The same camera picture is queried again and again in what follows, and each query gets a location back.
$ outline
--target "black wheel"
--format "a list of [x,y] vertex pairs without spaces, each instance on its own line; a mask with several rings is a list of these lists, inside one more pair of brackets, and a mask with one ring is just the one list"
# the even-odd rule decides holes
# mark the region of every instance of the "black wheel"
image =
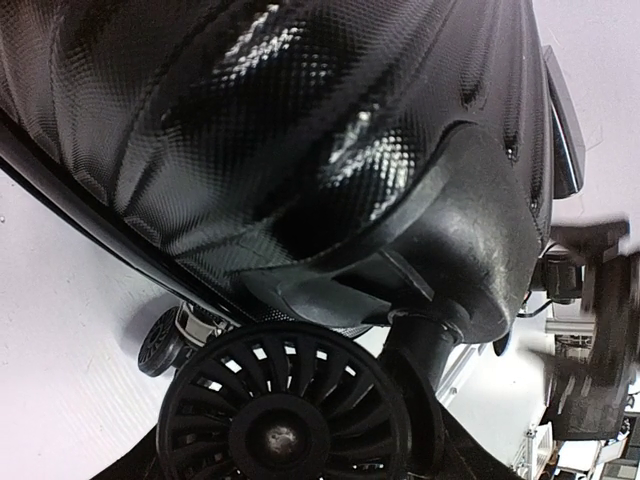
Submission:
[[142,342],[138,353],[138,368],[150,377],[157,377],[185,358],[189,347],[175,325],[179,307],[162,314]]
[[297,322],[212,340],[176,376],[158,423],[172,480],[401,479],[409,443],[402,396],[376,360]]

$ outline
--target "carbon fiber pattern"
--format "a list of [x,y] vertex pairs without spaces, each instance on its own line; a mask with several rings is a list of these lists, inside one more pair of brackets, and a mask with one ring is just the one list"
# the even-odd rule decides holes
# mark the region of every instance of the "carbon fiber pattern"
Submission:
[[3,0],[0,46],[0,108],[256,319],[238,272],[380,222],[461,122],[502,139],[546,242],[529,0]]

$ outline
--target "white wall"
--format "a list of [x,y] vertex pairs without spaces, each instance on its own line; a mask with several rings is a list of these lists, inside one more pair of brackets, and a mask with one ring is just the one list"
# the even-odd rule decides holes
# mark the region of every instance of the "white wall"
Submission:
[[589,149],[584,192],[556,202],[558,220],[626,213],[640,246],[640,1],[534,0]]

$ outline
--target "wheel caster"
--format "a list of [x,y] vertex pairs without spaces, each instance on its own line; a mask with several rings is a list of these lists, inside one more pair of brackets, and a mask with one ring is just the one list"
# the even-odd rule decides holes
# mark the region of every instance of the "wheel caster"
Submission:
[[149,330],[138,353],[142,373],[157,377],[172,366],[180,367],[191,355],[193,350],[176,327],[179,310],[179,307],[167,310]]
[[171,480],[404,479],[411,435],[373,356],[293,322],[207,343],[169,387],[157,432]]

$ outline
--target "wheel hub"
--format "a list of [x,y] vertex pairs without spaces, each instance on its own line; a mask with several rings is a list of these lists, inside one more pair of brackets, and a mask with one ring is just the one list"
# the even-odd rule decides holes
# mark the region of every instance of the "wheel hub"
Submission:
[[229,430],[231,457],[249,478],[314,478],[329,453],[329,427],[307,401],[289,394],[255,399]]

